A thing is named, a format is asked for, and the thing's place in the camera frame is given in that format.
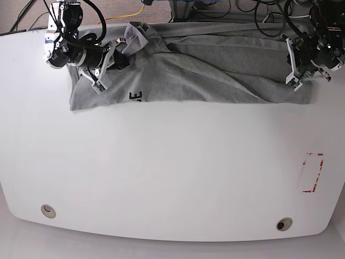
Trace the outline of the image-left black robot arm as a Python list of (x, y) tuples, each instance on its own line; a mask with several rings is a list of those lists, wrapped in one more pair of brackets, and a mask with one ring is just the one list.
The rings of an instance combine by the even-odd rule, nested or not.
[(45, 4), (49, 13), (49, 24), (45, 33), (44, 60), (54, 69), (72, 66), (91, 82), (97, 93), (111, 86), (108, 70), (122, 70), (129, 66), (129, 59), (116, 48), (125, 43), (124, 38), (104, 43), (107, 32), (106, 20), (99, 8), (85, 1), (97, 14), (101, 23), (101, 34), (91, 32), (79, 36), (83, 10), (78, 1), (55, 1)]

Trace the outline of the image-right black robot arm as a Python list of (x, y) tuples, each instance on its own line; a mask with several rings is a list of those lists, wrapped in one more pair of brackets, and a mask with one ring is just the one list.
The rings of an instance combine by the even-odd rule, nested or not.
[(266, 37), (281, 37), (287, 44), (288, 62), (292, 72), (286, 77), (286, 84), (297, 91), (305, 82), (324, 78), (331, 80), (325, 70), (337, 71), (344, 67), (344, 1), (310, 1), (307, 17), (313, 27), (310, 33), (302, 32), (291, 21), (289, 7), (279, 1), (274, 4), (282, 16), (282, 28), (279, 33), (269, 35), (258, 24), (257, 9), (261, 1), (256, 1), (253, 8), (254, 23)]

